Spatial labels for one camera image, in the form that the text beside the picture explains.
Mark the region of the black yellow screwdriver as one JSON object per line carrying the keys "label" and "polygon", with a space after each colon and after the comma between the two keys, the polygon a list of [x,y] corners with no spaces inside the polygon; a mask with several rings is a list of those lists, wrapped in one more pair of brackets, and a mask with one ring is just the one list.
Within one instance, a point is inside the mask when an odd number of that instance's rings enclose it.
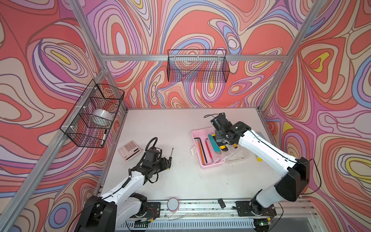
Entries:
{"label": "black yellow screwdriver", "polygon": [[171,154],[170,154],[170,156],[169,156],[169,158],[168,158],[168,161],[169,161],[168,169],[171,168],[173,152],[174,152],[174,148],[172,148],[172,150],[171,150]]}

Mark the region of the teal utility knife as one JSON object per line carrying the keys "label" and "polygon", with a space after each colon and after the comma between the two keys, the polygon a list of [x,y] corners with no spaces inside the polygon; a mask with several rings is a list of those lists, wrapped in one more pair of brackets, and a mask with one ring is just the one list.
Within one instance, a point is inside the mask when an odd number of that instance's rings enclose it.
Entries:
{"label": "teal utility knife", "polygon": [[222,154],[221,153],[221,150],[219,149],[219,147],[216,145],[215,141],[213,140],[213,137],[211,134],[208,135],[208,138],[210,140],[210,143],[215,151],[216,154]]}

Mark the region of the red handled hex key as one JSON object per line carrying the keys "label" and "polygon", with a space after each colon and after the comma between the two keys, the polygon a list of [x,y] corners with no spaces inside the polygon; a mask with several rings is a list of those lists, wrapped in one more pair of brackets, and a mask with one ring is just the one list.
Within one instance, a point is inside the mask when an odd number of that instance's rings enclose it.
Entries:
{"label": "red handled hex key", "polygon": [[207,151],[208,151],[208,154],[209,154],[209,157],[210,157],[210,160],[211,160],[211,163],[214,163],[214,160],[212,158],[212,154],[211,154],[211,151],[210,151],[210,147],[208,145],[208,139],[205,140],[205,144],[206,144],[206,147],[207,147]]}

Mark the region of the pink plastic tool box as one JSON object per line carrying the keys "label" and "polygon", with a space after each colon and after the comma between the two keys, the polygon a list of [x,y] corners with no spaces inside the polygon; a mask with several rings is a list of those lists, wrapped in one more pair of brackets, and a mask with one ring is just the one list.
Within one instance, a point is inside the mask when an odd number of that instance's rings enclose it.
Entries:
{"label": "pink plastic tool box", "polygon": [[219,145],[213,127],[194,130],[191,133],[194,148],[203,169],[215,168],[225,163],[244,161],[252,156],[252,152],[243,147]]}

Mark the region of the orange handled hex key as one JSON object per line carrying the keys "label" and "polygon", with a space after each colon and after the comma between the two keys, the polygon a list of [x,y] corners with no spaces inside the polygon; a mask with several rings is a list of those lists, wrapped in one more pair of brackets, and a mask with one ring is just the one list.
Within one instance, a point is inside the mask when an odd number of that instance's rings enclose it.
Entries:
{"label": "orange handled hex key", "polygon": [[199,145],[199,150],[200,150],[200,156],[201,156],[201,159],[202,159],[202,165],[205,165],[205,160],[204,160],[204,156],[203,156],[203,150],[202,150],[202,144],[200,143],[200,141],[198,142],[198,145]]}

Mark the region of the black yellow utility knife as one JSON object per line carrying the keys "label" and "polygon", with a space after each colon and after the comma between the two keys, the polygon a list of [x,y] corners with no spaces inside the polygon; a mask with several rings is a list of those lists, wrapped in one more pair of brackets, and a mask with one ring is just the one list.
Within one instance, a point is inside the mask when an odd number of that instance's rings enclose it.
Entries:
{"label": "black yellow utility knife", "polygon": [[223,152],[227,152],[228,151],[228,148],[226,147],[226,145],[224,145],[222,142],[217,142],[216,141],[216,135],[213,134],[212,135],[213,137],[213,140],[215,141],[216,145],[219,147],[219,149]]}

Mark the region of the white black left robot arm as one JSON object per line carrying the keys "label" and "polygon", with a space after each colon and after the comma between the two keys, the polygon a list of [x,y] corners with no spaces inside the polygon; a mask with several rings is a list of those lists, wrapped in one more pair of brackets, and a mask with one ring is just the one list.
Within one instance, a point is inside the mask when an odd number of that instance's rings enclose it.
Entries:
{"label": "white black left robot arm", "polygon": [[135,224],[149,224],[159,217],[159,206],[148,204],[147,197],[137,193],[137,190],[151,178],[169,170],[172,157],[163,157],[160,148],[147,148],[137,165],[129,169],[128,177],[112,190],[102,196],[92,196],[84,208],[73,219],[74,232],[114,232],[120,223],[125,223],[131,217],[137,218]]}

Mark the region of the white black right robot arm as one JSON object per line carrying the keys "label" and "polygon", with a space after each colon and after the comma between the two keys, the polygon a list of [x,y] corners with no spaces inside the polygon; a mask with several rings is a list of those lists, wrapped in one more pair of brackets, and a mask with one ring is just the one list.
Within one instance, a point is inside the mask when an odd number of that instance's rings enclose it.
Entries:
{"label": "white black right robot arm", "polygon": [[300,159],[278,149],[259,136],[250,126],[239,121],[232,124],[225,113],[213,114],[210,120],[215,128],[219,146],[244,147],[266,162],[281,177],[274,184],[261,189],[251,199],[252,214],[260,216],[269,207],[281,201],[295,202],[309,184],[310,161]]}

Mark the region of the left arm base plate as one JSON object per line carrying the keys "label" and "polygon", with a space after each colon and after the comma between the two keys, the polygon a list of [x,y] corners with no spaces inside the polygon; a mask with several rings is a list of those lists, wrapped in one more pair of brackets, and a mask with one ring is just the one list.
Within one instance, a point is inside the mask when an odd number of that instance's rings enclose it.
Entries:
{"label": "left arm base plate", "polygon": [[139,213],[130,218],[146,218],[147,220],[156,219],[160,216],[160,210],[160,202],[149,202],[144,210],[140,210]]}

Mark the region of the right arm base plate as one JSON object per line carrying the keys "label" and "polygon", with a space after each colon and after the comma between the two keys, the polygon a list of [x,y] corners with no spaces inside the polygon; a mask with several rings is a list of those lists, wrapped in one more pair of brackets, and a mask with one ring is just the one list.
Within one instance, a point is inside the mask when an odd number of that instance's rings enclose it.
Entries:
{"label": "right arm base plate", "polygon": [[270,207],[264,208],[258,203],[251,203],[250,201],[236,201],[235,206],[232,209],[236,210],[238,216],[240,217],[275,217],[277,212],[275,207],[271,205]]}

